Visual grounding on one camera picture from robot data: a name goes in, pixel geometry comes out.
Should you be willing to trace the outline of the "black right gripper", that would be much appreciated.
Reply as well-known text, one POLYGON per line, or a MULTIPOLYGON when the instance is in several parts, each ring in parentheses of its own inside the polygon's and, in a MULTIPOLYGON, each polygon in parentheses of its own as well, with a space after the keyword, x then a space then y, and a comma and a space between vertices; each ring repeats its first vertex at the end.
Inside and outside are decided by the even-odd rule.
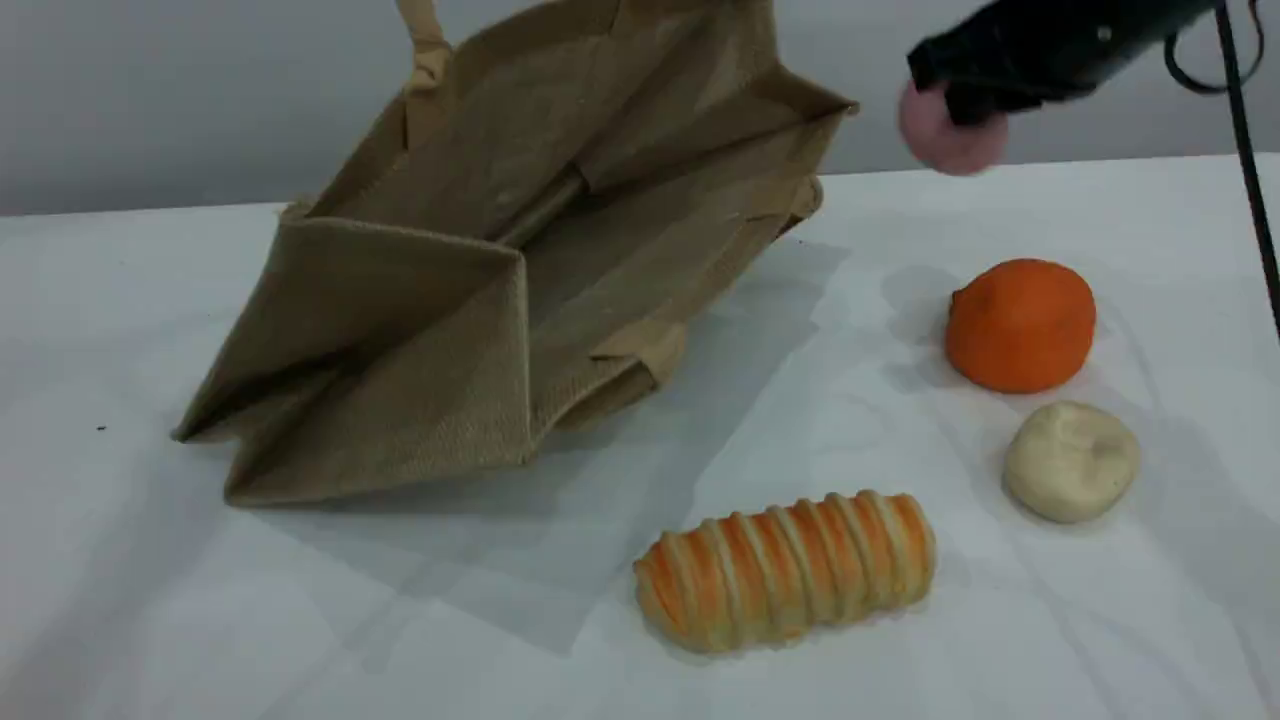
POLYGON ((915 91, 947 83, 956 127, 1006 117, 1009 101, 1092 95, 1149 46, 1184 29, 1213 1, 995 1, 954 35, 923 38, 908 54, 915 91), (960 74, 960 79, 952 79, 960 74))

